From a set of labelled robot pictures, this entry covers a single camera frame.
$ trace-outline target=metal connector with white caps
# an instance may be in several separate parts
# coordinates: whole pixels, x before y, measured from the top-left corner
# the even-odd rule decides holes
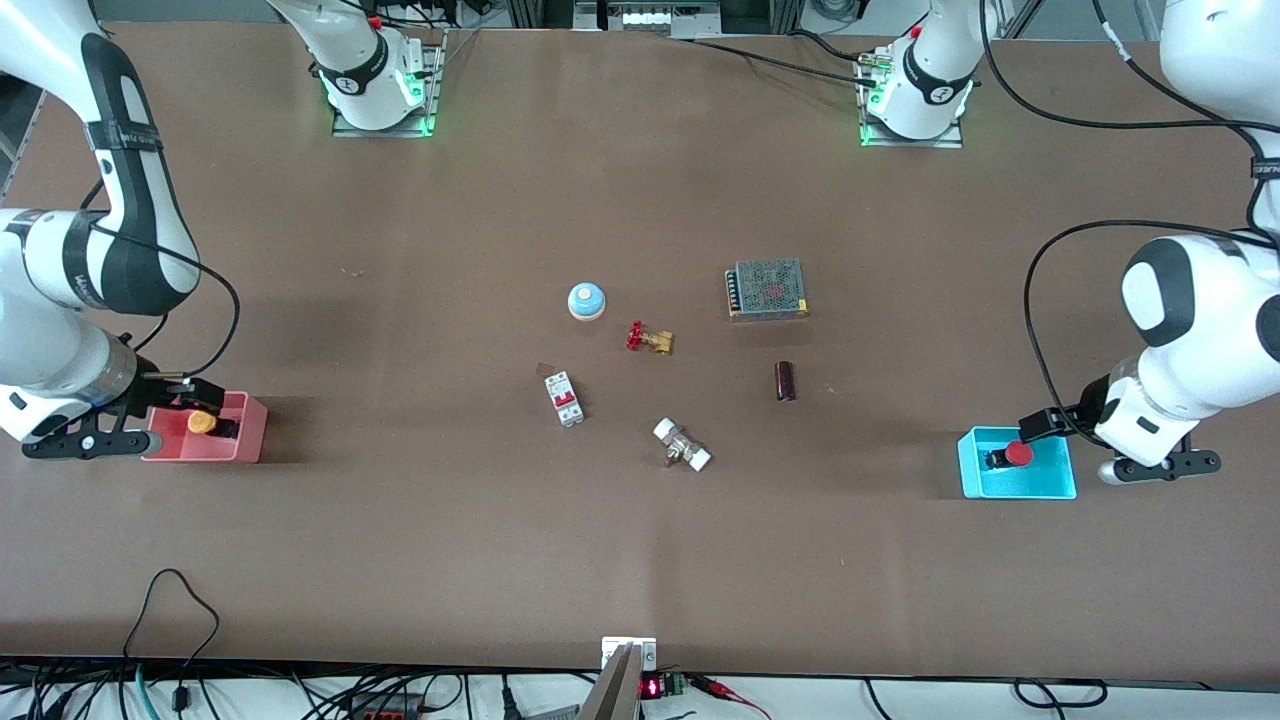
[[[671,418],[663,418],[653,429],[653,434],[662,441],[662,445],[667,446],[667,468],[684,460],[695,471],[701,471],[712,460],[712,454],[685,434],[685,428],[677,425]]]

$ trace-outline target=metal power supply unit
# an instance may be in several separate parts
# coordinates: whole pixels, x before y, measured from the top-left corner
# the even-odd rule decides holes
[[[799,258],[741,260],[724,270],[728,319],[735,323],[799,320],[809,315]]]

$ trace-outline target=white bracket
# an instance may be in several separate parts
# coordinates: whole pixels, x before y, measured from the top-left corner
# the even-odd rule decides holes
[[[640,646],[640,651],[644,653],[644,670],[646,673],[658,669],[658,639],[632,638],[627,635],[607,635],[600,639],[600,667],[609,664],[613,651],[622,644]]]

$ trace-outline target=pink plastic container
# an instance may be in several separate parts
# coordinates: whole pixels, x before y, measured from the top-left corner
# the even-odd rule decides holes
[[[247,392],[227,391],[219,418],[237,420],[239,434],[220,438],[192,433],[187,418],[195,410],[152,407],[147,429],[164,441],[160,452],[145,455],[150,462],[257,462],[266,432],[266,407]]]

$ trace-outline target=white cap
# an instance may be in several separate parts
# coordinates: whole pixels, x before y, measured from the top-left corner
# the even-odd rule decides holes
[[[662,421],[658,423],[658,427],[653,429],[653,434],[658,439],[667,439],[667,436],[669,436],[671,430],[675,429],[676,429],[675,420],[672,420],[671,418],[663,418]]]
[[[701,471],[708,462],[712,461],[712,454],[707,452],[707,448],[699,450],[692,457],[689,459],[689,466],[694,470]]]

